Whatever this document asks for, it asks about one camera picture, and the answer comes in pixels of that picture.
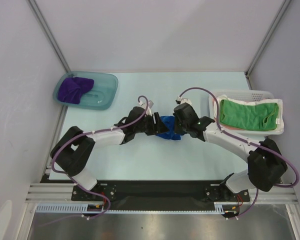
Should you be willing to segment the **blue towel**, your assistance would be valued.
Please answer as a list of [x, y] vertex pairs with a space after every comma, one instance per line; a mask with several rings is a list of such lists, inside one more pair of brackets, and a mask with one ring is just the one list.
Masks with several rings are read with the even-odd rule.
[[182, 136], [174, 132], [175, 117], [173, 115], [165, 115], [160, 117], [164, 125], [169, 129], [169, 132], [157, 134], [156, 136], [165, 140], [180, 141]]

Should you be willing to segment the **green microfibre towel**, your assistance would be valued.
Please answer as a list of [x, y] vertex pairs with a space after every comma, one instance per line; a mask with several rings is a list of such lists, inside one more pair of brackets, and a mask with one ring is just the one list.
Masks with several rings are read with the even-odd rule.
[[280, 107], [276, 102], [249, 105], [222, 99], [219, 103], [219, 122], [246, 131], [272, 131], [277, 128]]

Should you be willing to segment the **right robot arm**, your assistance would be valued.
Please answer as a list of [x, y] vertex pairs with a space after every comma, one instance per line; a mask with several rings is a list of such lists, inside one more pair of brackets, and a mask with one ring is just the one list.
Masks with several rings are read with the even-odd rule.
[[288, 169], [273, 140], [265, 139], [254, 143], [238, 133], [224, 133], [212, 118], [199, 118], [188, 103], [176, 106], [173, 115], [176, 133], [188, 134], [192, 138], [217, 145], [247, 163], [247, 170], [232, 173], [221, 183], [223, 186], [220, 188], [220, 195], [226, 201], [232, 201], [243, 190], [259, 189], [269, 192]]

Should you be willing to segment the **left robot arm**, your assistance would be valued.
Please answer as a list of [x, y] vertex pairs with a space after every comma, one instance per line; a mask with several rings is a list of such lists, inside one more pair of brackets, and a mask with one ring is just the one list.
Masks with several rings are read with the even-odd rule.
[[151, 113], [150, 110], [135, 106], [128, 116], [111, 128], [90, 132], [84, 132], [77, 126], [69, 128], [50, 152], [51, 168], [81, 186], [82, 194], [87, 199], [95, 200], [100, 195], [100, 187], [97, 178], [86, 167], [95, 148], [124, 145], [139, 133], [153, 136], [168, 131], [158, 112]]

